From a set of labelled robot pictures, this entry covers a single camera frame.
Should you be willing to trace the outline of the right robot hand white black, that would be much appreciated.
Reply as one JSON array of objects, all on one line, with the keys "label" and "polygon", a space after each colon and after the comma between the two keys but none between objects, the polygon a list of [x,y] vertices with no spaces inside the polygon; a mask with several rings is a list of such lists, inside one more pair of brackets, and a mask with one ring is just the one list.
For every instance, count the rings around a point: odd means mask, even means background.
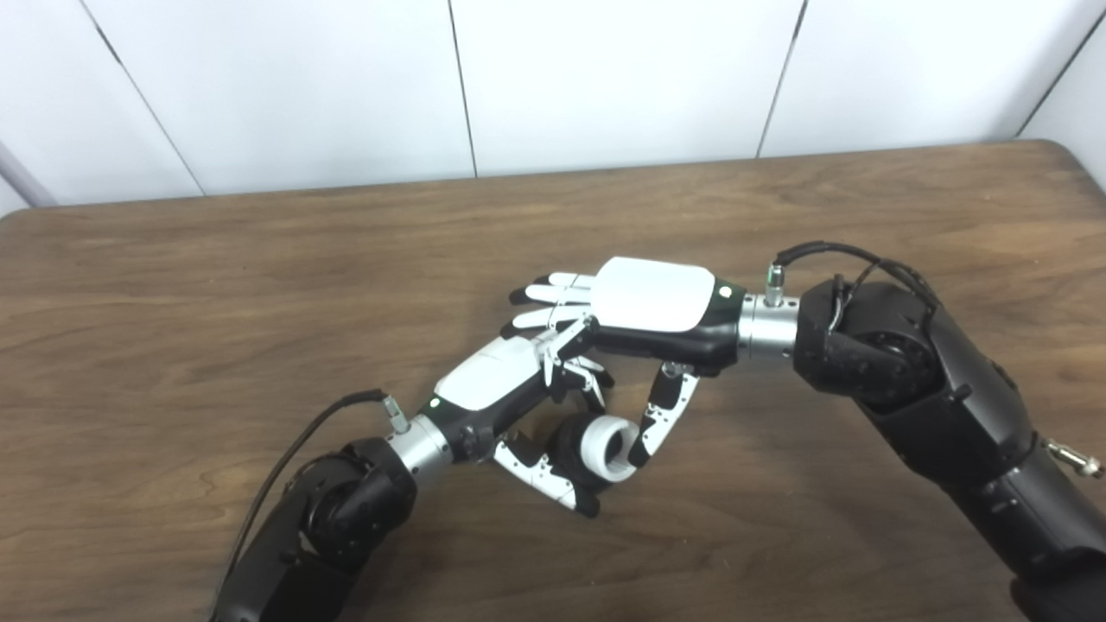
[{"label": "right robot hand white black", "polygon": [[699,265],[612,258],[596,274],[553,272],[511,291],[513,305],[538,304],[500,330],[568,333],[586,352],[659,359],[636,440],[626,460],[641,468],[660,448],[702,377],[718,377],[739,357],[747,289]]}]

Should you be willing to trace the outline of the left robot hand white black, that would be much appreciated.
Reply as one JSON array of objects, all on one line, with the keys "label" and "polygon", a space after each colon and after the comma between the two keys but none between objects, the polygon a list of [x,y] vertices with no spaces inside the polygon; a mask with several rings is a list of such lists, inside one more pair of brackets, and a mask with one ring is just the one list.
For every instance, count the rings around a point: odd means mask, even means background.
[{"label": "left robot hand white black", "polygon": [[583,476],[525,435],[511,434],[545,400],[563,401],[566,390],[578,390],[591,412],[605,412],[603,390],[613,387],[612,375],[564,350],[552,331],[530,339],[498,336],[439,379],[411,424],[442,460],[492,460],[550,500],[594,518],[599,502]]}]

